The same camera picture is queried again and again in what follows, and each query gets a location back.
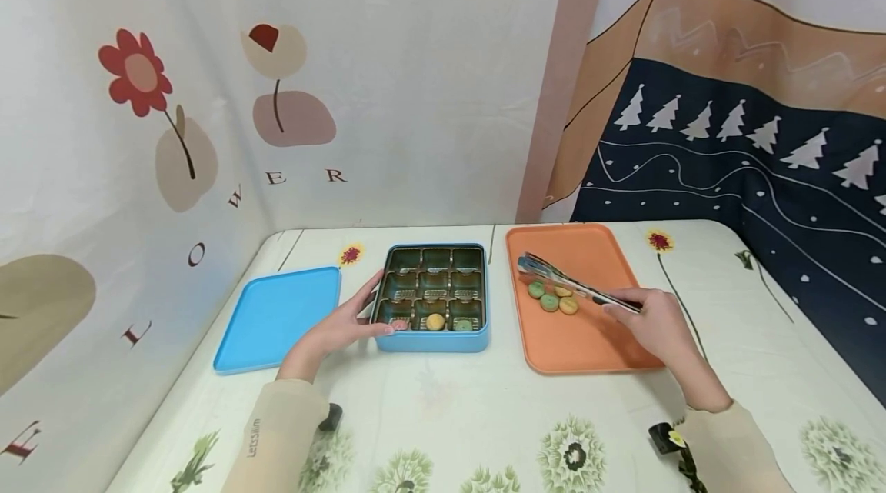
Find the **green leaf print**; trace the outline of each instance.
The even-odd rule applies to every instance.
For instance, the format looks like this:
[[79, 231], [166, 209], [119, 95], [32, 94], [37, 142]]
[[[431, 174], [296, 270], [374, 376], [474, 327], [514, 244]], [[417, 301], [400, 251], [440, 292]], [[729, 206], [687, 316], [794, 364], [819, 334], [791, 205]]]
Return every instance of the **green leaf print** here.
[[520, 483], [517, 473], [511, 466], [503, 474], [490, 475], [489, 468], [480, 466], [474, 474], [461, 484], [459, 493], [518, 493]]
[[169, 482], [172, 486], [172, 493], [185, 493], [192, 485], [203, 483], [204, 471], [214, 466], [204, 463], [212, 447], [215, 447], [215, 443], [218, 442], [219, 431], [221, 430], [203, 435], [194, 442], [193, 455], [191, 460], [188, 460], [188, 464], [185, 465], [185, 470], [181, 470]]
[[369, 493], [427, 493], [433, 463], [419, 450], [399, 451], [375, 471]]
[[547, 493], [595, 493], [605, 483], [604, 443], [594, 424], [572, 415], [541, 439], [538, 453]]

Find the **blue box lid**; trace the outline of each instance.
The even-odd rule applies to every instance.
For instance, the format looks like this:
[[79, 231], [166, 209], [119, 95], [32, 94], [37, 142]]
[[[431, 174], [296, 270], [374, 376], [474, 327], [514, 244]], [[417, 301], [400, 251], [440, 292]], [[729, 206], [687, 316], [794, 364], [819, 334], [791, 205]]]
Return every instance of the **blue box lid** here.
[[335, 266], [252, 279], [234, 307], [212, 368], [221, 375], [273, 368], [311, 328], [335, 310]]

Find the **fabric backdrop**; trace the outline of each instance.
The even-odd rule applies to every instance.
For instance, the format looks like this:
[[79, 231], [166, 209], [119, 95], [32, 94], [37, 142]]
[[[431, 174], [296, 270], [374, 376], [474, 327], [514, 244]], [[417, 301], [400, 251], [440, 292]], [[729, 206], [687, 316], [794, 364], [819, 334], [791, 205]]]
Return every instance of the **fabric backdrop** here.
[[104, 491], [270, 233], [514, 221], [557, 7], [0, 0], [0, 491]]
[[886, 404], [885, 118], [886, 0], [600, 0], [543, 219], [729, 226]]

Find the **green cookie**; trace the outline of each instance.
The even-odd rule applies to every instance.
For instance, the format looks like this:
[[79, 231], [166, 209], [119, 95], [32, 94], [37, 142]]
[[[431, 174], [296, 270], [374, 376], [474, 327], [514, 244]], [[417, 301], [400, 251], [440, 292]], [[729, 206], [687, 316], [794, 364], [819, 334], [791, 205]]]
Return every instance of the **green cookie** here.
[[461, 318], [455, 320], [455, 323], [452, 326], [454, 331], [474, 331], [474, 325], [471, 323], [471, 320], [466, 318]]
[[533, 299], [541, 299], [541, 296], [545, 293], [545, 284], [540, 281], [534, 281], [529, 284], [529, 296]]
[[548, 312], [554, 312], [560, 307], [560, 297], [548, 293], [542, 295], [541, 299], [538, 299], [538, 302], [540, 302], [541, 307]]

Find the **table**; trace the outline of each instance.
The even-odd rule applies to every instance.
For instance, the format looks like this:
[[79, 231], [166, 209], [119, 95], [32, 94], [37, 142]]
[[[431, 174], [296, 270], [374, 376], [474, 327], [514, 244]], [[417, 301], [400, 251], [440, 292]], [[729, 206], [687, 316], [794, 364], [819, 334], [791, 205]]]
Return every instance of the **table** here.
[[[886, 411], [768, 273], [757, 270], [739, 237], [710, 221], [607, 225], [642, 285], [670, 290], [670, 282], [678, 290], [711, 363], [754, 413], [795, 491], [838, 491], [851, 470], [834, 463], [835, 448], [886, 464], [886, 443], [876, 439], [886, 438]], [[358, 260], [341, 268], [344, 300], [381, 267], [391, 245], [413, 242], [485, 247], [490, 346], [466, 355], [383, 353], [371, 340], [328, 358], [316, 383], [345, 416], [336, 434], [316, 441], [305, 491], [393, 493], [407, 480], [416, 492], [535, 493], [564, 484], [576, 491], [687, 491], [674, 462], [655, 454], [646, 431], [681, 417], [681, 393], [669, 372], [552, 377], [525, 364], [505, 246], [511, 227], [276, 233], [262, 245], [109, 493], [170, 491], [195, 442], [216, 432], [204, 441], [212, 445], [205, 458], [212, 467], [188, 491], [221, 488], [253, 402], [275, 376], [275, 370], [233, 376], [212, 371], [247, 281], [337, 265], [347, 251]], [[655, 252], [648, 244], [651, 229], [665, 232], [674, 248]], [[568, 468], [561, 454], [575, 443], [585, 463]], [[835, 476], [833, 482], [823, 475]]]

